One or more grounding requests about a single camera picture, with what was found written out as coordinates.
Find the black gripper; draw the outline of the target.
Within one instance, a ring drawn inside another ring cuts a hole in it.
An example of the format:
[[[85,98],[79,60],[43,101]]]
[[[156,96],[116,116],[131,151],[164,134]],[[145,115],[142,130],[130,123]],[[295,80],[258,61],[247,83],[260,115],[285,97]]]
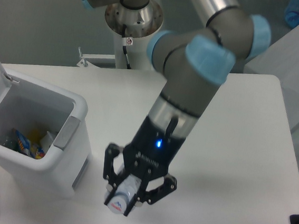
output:
[[[177,179],[169,174],[169,166],[185,139],[177,138],[168,129],[162,130],[155,126],[150,118],[145,117],[141,127],[132,141],[121,147],[110,143],[105,149],[103,179],[111,186],[104,204],[108,204],[114,197],[117,188],[134,176],[141,180],[137,193],[133,196],[124,212],[128,216],[137,203],[153,205],[177,189]],[[124,169],[116,174],[114,159],[123,152]],[[163,177],[163,184],[147,191],[150,181]]]

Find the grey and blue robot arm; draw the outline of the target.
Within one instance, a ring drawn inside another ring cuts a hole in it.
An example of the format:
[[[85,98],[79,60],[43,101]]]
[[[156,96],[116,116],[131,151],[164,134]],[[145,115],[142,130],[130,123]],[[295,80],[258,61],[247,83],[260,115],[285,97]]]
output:
[[[246,14],[237,0],[192,0],[205,27],[185,34],[154,33],[151,0],[81,1],[88,8],[115,6],[111,28],[122,37],[150,35],[148,59],[166,78],[132,141],[105,150],[105,205],[127,216],[134,207],[152,205],[176,190],[170,163],[235,62],[270,46],[271,28],[263,16]]]

